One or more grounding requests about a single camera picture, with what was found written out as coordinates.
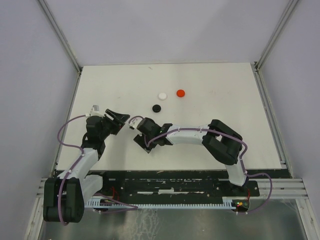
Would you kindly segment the white earbud charging case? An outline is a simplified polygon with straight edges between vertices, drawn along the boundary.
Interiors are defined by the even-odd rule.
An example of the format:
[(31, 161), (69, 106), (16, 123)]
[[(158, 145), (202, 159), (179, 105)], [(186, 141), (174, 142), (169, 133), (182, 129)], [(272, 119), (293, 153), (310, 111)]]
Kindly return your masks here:
[(167, 97), (168, 97), (168, 95), (165, 92), (161, 92), (161, 93), (158, 94), (158, 99), (161, 100), (161, 101), (166, 100)]

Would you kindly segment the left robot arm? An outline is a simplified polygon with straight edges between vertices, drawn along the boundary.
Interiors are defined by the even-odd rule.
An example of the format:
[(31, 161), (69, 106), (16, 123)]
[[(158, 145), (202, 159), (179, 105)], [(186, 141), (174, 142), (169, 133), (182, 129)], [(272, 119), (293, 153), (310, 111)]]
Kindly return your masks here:
[(74, 117), (75, 120), (79, 118), (85, 119), (86, 128), (80, 146), (64, 143), (57, 134), (62, 146), (77, 149), (78, 154), (67, 169), (44, 183), (43, 219), (46, 222), (59, 222), (64, 226), (78, 223), (84, 215), (85, 203), (95, 193), (106, 195), (111, 189), (108, 180), (89, 171), (102, 157), (106, 138), (117, 135), (130, 115), (110, 109), (100, 113), (99, 107), (94, 105), (90, 113)]

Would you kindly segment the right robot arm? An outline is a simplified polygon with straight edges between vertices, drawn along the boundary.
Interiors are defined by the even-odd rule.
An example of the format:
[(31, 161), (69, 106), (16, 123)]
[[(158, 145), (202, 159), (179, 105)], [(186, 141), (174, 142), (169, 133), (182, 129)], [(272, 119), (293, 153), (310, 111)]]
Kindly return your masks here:
[(213, 119), (210, 124), (196, 127), (172, 123), (160, 126), (151, 118), (134, 116), (128, 125), (130, 129), (139, 131), (133, 140), (147, 153), (156, 146), (189, 144), (205, 147), (215, 160), (225, 165), (231, 193), (240, 196), (247, 191), (248, 177), (243, 155), (248, 146), (240, 134), (222, 121)]

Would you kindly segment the right circuit board with leds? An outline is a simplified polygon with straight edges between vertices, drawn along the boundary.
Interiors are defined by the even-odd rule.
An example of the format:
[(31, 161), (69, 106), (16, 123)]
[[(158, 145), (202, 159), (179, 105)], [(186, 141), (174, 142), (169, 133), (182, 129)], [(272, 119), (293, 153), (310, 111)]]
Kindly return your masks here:
[(250, 208), (250, 202), (248, 200), (236, 200), (235, 209), (239, 212), (245, 212)]

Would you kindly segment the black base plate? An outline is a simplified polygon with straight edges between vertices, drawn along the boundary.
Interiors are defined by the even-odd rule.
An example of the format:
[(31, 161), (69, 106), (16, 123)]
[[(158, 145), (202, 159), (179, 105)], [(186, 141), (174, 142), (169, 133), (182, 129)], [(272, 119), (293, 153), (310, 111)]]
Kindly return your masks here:
[(270, 184), (291, 178), (287, 169), (249, 170), (255, 177), (236, 186), (225, 170), (92, 170), (90, 174), (103, 179), (99, 193), (133, 205), (221, 204), (224, 197), (262, 196), (258, 180)]

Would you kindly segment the left aluminium frame post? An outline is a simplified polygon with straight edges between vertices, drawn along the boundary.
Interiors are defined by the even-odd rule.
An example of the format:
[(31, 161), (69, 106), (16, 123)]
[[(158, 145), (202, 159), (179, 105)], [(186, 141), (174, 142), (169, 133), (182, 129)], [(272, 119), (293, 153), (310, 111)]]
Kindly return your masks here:
[(62, 45), (62, 48), (64, 49), (64, 51), (67, 54), (70, 61), (72, 62), (74, 68), (76, 69), (77, 72), (80, 73), (82, 71), (82, 67), (78, 63), (78, 60), (77, 60), (69, 42), (68, 42), (65, 34), (63, 33), (62, 28), (59, 26), (54, 14), (53, 14), (53, 11), (51, 10), (51, 8), (49, 6), (49, 3), (46, 0), (37, 0), (36, 2), (38, 3), (39, 7), (43, 11), (45, 17), (47, 18), (50, 26), (52, 27), (60, 44)]

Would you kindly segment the aluminium frame post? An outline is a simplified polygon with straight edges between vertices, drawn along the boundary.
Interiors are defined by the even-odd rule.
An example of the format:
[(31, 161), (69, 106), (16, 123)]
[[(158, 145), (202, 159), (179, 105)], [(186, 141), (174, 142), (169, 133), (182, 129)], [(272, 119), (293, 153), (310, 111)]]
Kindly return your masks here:
[(282, 32), (285, 30), (287, 24), (289, 23), (292, 15), (296, 11), (300, 0), (289, 0), (285, 9), (283, 10), (280, 19), (278, 20), (275, 29), (273, 30), (271, 37), (269, 38), (265, 48), (263, 49), (259, 60), (255, 63), (256, 71), (262, 69), (265, 65), (269, 55), (271, 54), (273, 48), (275, 47), (276, 43), (278, 42)]
[(36, 2), (38, 3), (39, 7), (43, 11), (45, 17), (47, 18), (50, 26), (52, 27), (60, 44), (62, 45), (62, 48), (64, 49), (64, 51), (67, 54), (70, 61), (72, 62), (74, 68), (76, 69), (77, 72), (80, 73), (82, 71), (82, 67), (78, 63), (78, 60), (77, 60), (69, 42), (68, 42), (65, 34), (63, 33), (62, 28), (59, 26), (54, 14), (53, 14), (53, 11), (51, 10), (51, 8), (49, 6), (49, 3), (46, 0), (37, 0)]

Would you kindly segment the right aluminium frame post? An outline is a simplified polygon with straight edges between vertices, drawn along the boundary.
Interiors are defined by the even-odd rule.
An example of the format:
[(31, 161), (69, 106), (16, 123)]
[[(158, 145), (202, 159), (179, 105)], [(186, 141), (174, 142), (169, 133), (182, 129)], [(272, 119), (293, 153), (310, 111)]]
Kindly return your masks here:
[(262, 69), (265, 65), (269, 55), (271, 54), (273, 48), (275, 47), (276, 43), (278, 42), (282, 32), (285, 30), (287, 24), (289, 23), (292, 15), (296, 11), (300, 0), (289, 0), (285, 9), (283, 10), (280, 19), (278, 20), (275, 29), (273, 30), (271, 37), (269, 38), (265, 48), (263, 49), (259, 60), (255, 63), (256, 71)]

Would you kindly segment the aluminium frame rail front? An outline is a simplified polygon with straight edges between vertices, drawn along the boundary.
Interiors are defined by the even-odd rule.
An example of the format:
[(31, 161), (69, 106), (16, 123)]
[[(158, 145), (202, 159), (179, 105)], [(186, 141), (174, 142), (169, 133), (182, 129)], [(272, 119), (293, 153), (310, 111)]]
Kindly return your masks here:
[(308, 194), (305, 184), (301, 178), (274, 178), (271, 180), (267, 178), (251, 179), (249, 181), (251, 186), (250, 197), (252, 199), (264, 199), (271, 192), (271, 199), (307, 199)]

